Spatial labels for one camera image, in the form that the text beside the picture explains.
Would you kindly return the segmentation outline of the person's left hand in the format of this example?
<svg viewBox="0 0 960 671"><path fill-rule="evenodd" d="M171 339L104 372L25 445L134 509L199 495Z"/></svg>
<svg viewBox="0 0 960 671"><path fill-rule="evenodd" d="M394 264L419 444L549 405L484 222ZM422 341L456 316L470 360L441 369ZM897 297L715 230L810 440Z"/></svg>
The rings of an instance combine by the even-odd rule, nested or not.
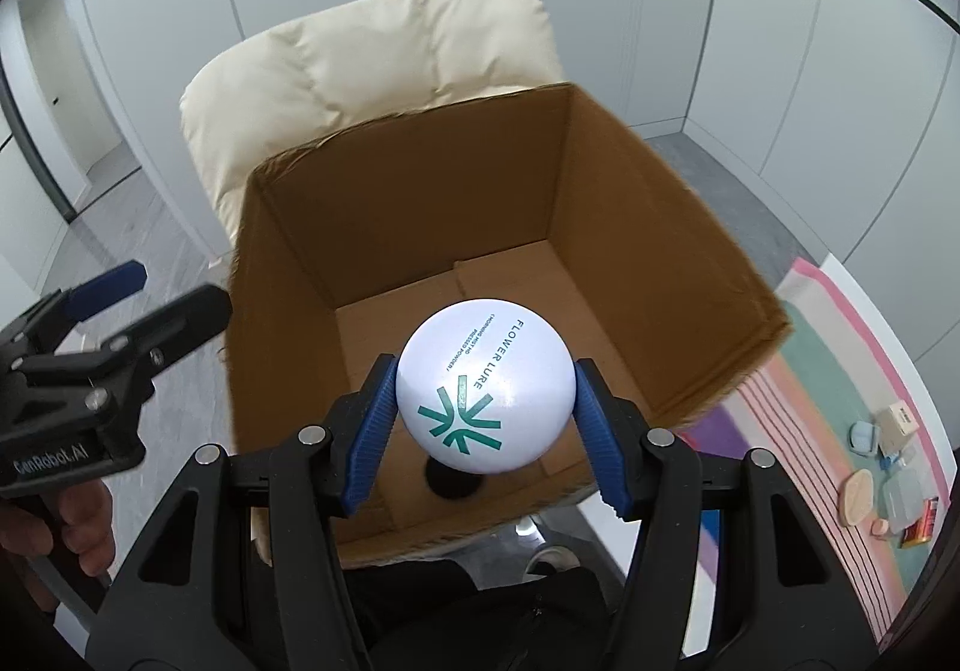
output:
<svg viewBox="0 0 960 671"><path fill-rule="evenodd" d="M64 526L60 538L73 552L88 577L99 577L116 559L112 533L112 494L103 481L67 487L52 497L55 512ZM29 561L46 557L53 547L49 527L29 512L10 504L2 505L2 549L18 573L21 583L39 609L53 612L59 600L29 567Z"/></svg>

